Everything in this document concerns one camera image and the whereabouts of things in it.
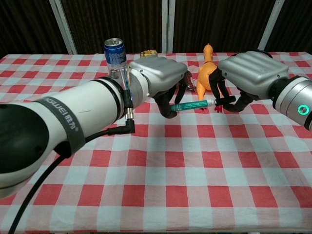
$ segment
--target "curtain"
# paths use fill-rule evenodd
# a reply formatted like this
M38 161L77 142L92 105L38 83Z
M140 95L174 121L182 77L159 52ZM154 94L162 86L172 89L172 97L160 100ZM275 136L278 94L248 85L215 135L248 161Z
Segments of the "curtain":
M176 0L174 52L256 49L274 0Z
M67 54L48 0L0 0L0 57Z
M312 1L286 0L277 18L267 51L312 54Z
M161 51L161 0L62 0L80 54L103 53L104 41L121 38L127 53Z

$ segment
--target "rubber chicken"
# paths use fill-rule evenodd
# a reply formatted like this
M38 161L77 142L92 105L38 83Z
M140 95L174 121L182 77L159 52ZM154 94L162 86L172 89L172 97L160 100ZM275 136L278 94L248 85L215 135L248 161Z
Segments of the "rubber chicken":
M210 44L207 44L204 48L204 64L200 67L197 78L196 91L198 100L203 100L206 90L211 91L209 84L209 75L216 69L216 65L213 61L213 48ZM222 107L218 107L215 110L222 112Z

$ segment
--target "table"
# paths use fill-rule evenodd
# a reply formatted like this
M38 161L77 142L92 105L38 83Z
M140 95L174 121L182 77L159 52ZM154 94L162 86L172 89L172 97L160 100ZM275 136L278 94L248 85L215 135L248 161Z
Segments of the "table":
M272 54L291 75L312 78L311 55ZM214 61L229 55L214 54ZM194 78L203 64L202 53L160 56L187 64ZM0 61L0 102L83 84L107 74L106 65L102 54L7 55ZM197 95L188 91L182 101L192 100ZM165 119L148 99L135 109L135 121L135 134L100 137L58 166L18 232L312 230L312 133L270 101L240 114L210 108ZM52 152L23 189L0 200L1 233L55 158Z

